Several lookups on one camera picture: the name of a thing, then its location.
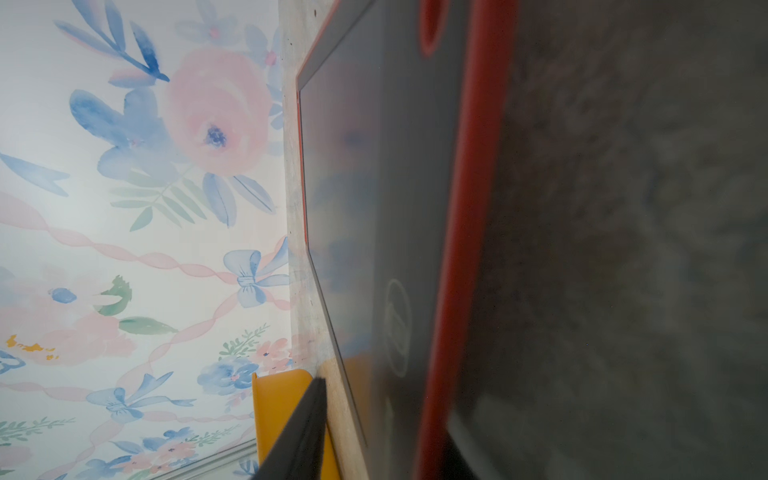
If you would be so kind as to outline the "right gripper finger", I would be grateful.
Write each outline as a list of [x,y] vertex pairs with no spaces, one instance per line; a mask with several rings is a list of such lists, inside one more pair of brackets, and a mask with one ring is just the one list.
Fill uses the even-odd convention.
[[320,479],[326,421],[326,380],[314,378],[252,479]]

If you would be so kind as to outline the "red writing tablet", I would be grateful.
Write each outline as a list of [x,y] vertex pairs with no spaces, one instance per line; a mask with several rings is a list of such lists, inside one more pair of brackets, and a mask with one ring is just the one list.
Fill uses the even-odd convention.
[[306,251],[368,475],[437,479],[513,1],[337,1],[296,76]]

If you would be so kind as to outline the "yellow plastic storage box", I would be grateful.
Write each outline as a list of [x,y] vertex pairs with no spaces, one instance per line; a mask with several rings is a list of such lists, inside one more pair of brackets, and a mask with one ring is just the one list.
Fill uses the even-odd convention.
[[[332,358],[317,367],[316,376],[326,380],[328,417],[324,479],[368,479],[362,435],[357,412],[346,390],[342,364]],[[253,378],[252,393],[258,462],[263,463],[315,375],[294,369]]]

